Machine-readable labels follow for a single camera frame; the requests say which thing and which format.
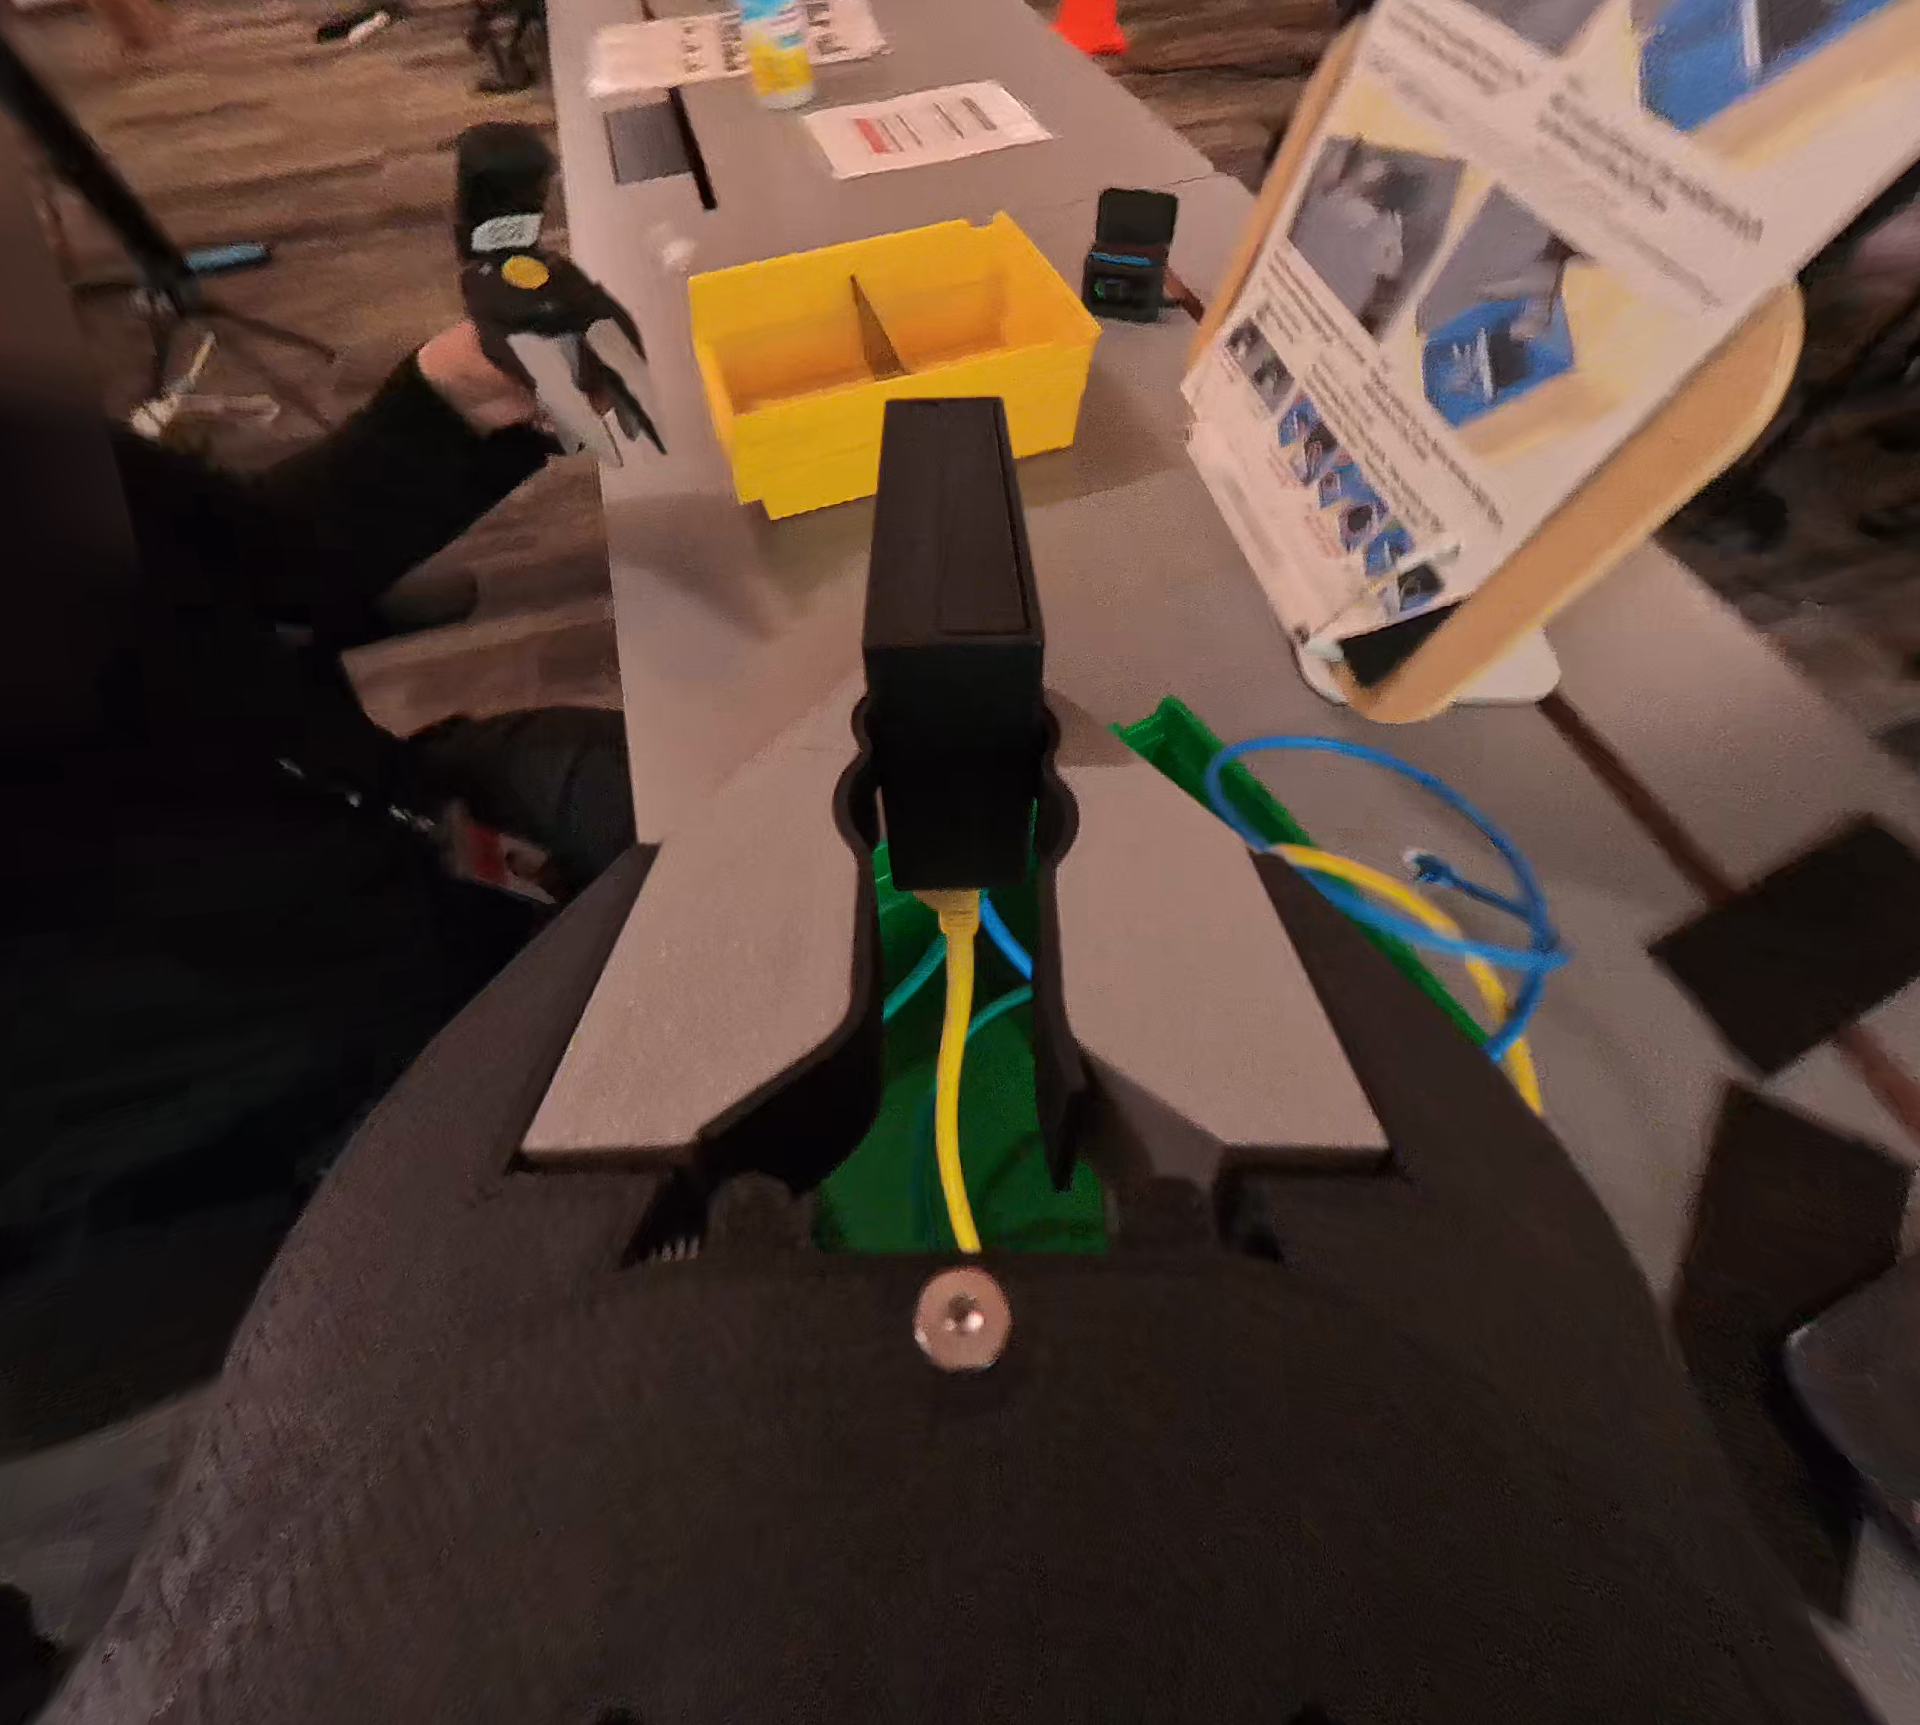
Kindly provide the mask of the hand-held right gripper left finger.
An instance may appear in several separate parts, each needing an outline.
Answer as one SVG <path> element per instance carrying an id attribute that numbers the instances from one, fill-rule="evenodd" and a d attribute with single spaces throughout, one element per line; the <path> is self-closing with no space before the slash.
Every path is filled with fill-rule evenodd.
<path id="1" fill-rule="evenodd" d="M 832 691 L 662 840 L 523 1162 L 810 1192 L 864 1143 L 885 1032 L 859 695 Z"/>

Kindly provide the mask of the person's dark clothed body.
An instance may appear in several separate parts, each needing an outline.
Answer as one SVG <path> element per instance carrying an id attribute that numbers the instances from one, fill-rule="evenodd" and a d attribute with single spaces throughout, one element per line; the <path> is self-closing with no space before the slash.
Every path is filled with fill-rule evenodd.
<path id="1" fill-rule="evenodd" d="M 383 729 L 263 590 L 251 481 L 112 437 L 135 566 L 78 714 L 4 717 L 4 1457 L 205 1383 L 310 1186 L 546 904 L 636 845 L 622 719 Z"/>

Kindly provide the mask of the person's left forearm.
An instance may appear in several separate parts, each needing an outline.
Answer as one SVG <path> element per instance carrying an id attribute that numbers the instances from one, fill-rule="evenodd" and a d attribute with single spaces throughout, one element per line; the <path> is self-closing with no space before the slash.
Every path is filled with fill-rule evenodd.
<path id="1" fill-rule="evenodd" d="M 282 621 L 349 639 L 554 453 L 545 422 L 473 432 L 415 351 L 334 432 L 251 481 L 251 542 Z"/>

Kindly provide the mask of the black tripod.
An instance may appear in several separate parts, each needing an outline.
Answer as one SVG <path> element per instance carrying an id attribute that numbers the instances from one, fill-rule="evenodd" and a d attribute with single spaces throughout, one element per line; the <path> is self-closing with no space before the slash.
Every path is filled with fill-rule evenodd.
<path id="1" fill-rule="evenodd" d="M 187 327 L 227 327 L 240 336 L 307 351 L 329 369 L 338 365 L 340 353 L 312 334 L 211 296 L 213 281 L 268 267 L 273 246 L 262 241 L 181 246 L 10 37 L 3 37 L 3 103 L 62 186 L 127 253 L 129 276 L 93 276 L 76 293 L 129 300 L 151 340 L 155 392 L 162 388 L 180 332 Z"/>

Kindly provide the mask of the black square pad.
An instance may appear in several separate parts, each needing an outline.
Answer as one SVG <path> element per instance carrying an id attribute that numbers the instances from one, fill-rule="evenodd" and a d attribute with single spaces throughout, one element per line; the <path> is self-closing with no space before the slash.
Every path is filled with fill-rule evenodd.
<path id="1" fill-rule="evenodd" d="M 1671 1293 L 1680 1339 L 1752 1334 L 1772 1347 L 1891 1269 L 1912 1178 L 1871 1141 L 1724 1087 Z"/>
<path id="2" fill-rule="evenodd" d="M 1651 954 L 1740 1062 L 1772 1078 L 1915 983 L 1915 843 L 1862 816 Z"/>

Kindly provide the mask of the white stand base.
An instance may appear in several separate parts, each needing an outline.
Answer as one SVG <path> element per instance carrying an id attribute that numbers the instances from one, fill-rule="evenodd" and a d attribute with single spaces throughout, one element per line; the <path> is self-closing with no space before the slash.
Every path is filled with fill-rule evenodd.
<path id="1" fill-rule="evenodd" d="M 1349 684 L 1345 673 L 1311 642 L 1294 649 L 1294 660 L 1301 680 L 1309 682 L 1328 703 L 1356 707 L 1359 697 L 1370 695 L 1370 684 Z M 1446 708 L 1487 707 L 1487 703 L 1538 703 L 1561 680 L 1561 666 L 1543 627 L 1529 630 L 1499 660 L 1475 673 Z"/>

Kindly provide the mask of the white printed paper sheet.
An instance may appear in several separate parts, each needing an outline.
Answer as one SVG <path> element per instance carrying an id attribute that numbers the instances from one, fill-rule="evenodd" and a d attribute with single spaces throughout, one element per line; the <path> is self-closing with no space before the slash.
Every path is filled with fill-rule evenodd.
<path id="1" fill-rule="evenodd" d="M 876 59 L 888 39 L 867 0 L 799 0 L 783 15 L 738 10 L 606 25 L 588 43 L 586 89 L 628 98 L 745 80 L 762 104 L 807 104 L 818 72 Z"/>

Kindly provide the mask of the black network switch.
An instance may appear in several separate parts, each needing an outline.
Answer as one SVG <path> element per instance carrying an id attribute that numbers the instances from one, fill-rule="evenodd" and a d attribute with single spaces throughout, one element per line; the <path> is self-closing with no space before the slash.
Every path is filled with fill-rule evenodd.
<path id="1" fill-rule="evenodd" d="M 864 603 L 864 751 L 902 890 L 991 890 L 1025 873 L 1043 670 L 1002 401 L 890 399 Z"/>

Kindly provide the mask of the black binder clip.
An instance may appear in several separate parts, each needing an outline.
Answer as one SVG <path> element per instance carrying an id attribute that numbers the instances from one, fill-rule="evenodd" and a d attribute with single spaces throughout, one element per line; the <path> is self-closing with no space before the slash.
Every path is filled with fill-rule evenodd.
<path id="1" fill-rule="evenodd" d="M 1360 688 L 1376 688 L 1388 680 L 1410 655 L 1440 633 L 1458 607 L 1458 601 L 1443 603 L 1343 639 L 1333 664 L 1352 674 Z"/>

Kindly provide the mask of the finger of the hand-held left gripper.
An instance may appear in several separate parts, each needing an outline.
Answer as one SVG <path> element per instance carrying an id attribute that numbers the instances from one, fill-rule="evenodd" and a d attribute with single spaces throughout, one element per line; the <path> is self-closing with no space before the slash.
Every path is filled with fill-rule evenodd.
<path id="1" fill-rule="evenodd" d="M 653 369 L 625 327 L 588 327 L 583 336 L 583 392 L 598 424 L 601 453 L 653 448 L 665 439 L 653 412 Z"/>
<path id="2" fill-rule="evenodd" d="M 579 380 L 579 346 L 572 336 L 518 332 L 518 363 L 546 430 L 564 453 L 586 453 L 608 466 L 622 464 L 611 417 L 591 401 Z"/>

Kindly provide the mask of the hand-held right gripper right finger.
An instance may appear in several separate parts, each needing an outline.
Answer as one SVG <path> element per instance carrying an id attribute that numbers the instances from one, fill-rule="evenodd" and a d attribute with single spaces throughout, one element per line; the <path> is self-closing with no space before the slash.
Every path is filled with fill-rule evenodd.
<path id="1" fill-rule="evenodd" d="M 1256 856 L 1064 693 L 1044 695 L 1031 892 L 1043 1155 L 1064 1186 L 1360 1169 L 1388 1141 Z"/>

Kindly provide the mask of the white sheet with red label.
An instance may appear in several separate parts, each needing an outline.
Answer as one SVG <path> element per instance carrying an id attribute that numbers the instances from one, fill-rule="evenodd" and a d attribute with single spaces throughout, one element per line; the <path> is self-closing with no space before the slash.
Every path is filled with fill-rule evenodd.
<path id="1" fill-rule="evenodd" d="M 998 80 L 969 80 L 804 112 L 801 123 L 841 180 L 917 172 L 1053 139 Z"/>

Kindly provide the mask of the person's left hand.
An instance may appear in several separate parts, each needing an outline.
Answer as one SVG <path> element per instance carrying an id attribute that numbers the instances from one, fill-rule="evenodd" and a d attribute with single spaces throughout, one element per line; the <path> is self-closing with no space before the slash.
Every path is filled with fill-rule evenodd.
<path id="1" fill-rule="evenodd" d="M 462 317 L 415 351 L 419 378 L 476 433 L 541 426 L 541 409 L 518 378 L 483 349 L 476 327 Z"/>

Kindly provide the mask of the printed instruction sheet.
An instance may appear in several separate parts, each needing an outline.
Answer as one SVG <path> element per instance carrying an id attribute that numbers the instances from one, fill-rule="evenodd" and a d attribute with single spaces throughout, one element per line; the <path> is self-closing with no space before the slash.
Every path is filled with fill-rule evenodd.
<path id="1" fill-rule="evenodd" d="M 1311 655 L 1446 614 L 1914 164 L 1917 0 L 1376 0 L 1186 382 Z"/>

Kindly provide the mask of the green plastic bin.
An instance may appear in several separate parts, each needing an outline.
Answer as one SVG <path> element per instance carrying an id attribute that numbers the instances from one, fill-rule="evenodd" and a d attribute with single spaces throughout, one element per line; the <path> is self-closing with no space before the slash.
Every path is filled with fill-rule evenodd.
<path id="1" fill-rule="evenodd" d="M 1108 731 L 1217 818 L 1205 772 L 1217 736 L 1178 695 L 1165 695 L 1143 717 Z M 1249 767 L 1231 762 L 1222 791 L 1261 843 L 1318 848 Z M 938 1182 L 935 1128 L 936 1046 L 943 1026 L 943 940 L 938 923 L 916 896 L 894 888 L 888 851 L 871 853 L 878 897 L 885 1022 L 885 1097 L 864 1143 L 820 1186 L 817 1243 L 847 1252 L 945 1252 L 954 1239 Z M 993 893 L 998 918 L 1025 951 L 1037 929 L 1031 878 Z M 1423 952 L 1393 933 L 1364 926 L 1377 945 L 1475 1046 L 1489 1031 L 1480 981 L 1461 961 L 1441 956 L 1435 976 Z M 1011 1250 L 1101 1252 L 1106 1246 L 1101 1186 L 1083 1162 L 1068 1192 L 1050 1184 L 1034 1109 L 1031 1011 L 1027 979 L 982 931 L 975 954 L 973 1018 L 962 1072 L 962 1162 L 973 1217 L 987 1246 Z"/>

